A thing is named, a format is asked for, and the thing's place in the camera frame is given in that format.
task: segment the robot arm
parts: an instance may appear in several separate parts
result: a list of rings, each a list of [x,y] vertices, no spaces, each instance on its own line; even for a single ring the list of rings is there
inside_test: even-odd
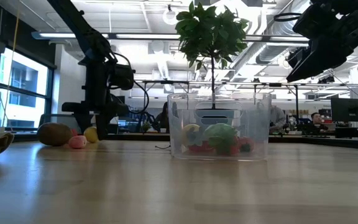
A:
[[[342,65],[358,47],[358,0],[311,0],[311,3],[293,26],[294,32],[310,41],[309,47],[290,52],[288,63],[293,70],[287,77],[289,82]]]
[[[85,100],[81,103],[64,103],[63,111],[73,112],[81,130],[91,126],[90,111],[96,114],[100,140],[107,135],[107,126],[115,116],[128,113],[128,106],[111,98],[110,89],[130,90],[134,85],[134,71],[130,65],[117,65],[110,43],[93,29],[70,0],[47,0],[75,34],[85,54],[79,63],[86,66]]]
[[[83,11],[78,11],[70,0],[47,1],[75,34],[81,50],[88,59],[105,61],[107,58],[112,63],[117,63],[110,43],[87,23],[83,18]]]

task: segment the window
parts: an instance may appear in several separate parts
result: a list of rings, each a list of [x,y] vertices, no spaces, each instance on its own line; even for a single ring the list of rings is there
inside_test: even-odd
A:
[[[0,89],[0,126],[38,128],[40,117],[45,112],[45,99],[11,90],[7,93],[7,90]],[[8,102],[6,112],[1,106],[5,105],[5,102]]]
[[[48,68],[6,49],[0,59],[0,83],[46,95]]]
[[[5,49],[0,55],[0,127],[38,128],[51,102],[49,73],[48,67]]]

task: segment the person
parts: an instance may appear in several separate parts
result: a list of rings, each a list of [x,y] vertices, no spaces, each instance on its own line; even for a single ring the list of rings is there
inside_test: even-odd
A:
[[[315,128],[317,132],[325,132],[328,130],[328,127],[323,125],[323,119],[319,113],[311,114],[312,123],[310,125],[312,128]]]
[[[158,122],[160,128],[165,128],[167,133],[169,133],[169,120],[168,120],[168,102],[164,103],[162,108],[162,113],[157,115],[155,121]]]
[[[270,133],[280,132],[285,124],[285,114],[278,106],[270,110]]]

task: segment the tree trunk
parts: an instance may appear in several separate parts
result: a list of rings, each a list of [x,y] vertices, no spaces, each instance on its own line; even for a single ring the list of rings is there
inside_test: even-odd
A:
[[[215,106],[215,74],[214,74],[214,69],[215,69],[215,62],[214,62],[214,57],[213,55],[211,55],[211,62],[212,62],[212,109],[215,110],[216,106]]]

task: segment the lemon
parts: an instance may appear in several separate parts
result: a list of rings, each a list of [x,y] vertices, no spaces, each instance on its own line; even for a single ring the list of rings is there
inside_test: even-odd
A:
[[[90,143],[96,143],[99,141],[96,127],[88,127],[84,132],[84,136],[86,137],[86,140]]]
[[[189,140],[187,138],[188,132],[198,132],[200,130],[200,127],[197,124],[187,124],[185,127],[183,127],[181,131],[181,143],[184,146],[188,146]]]

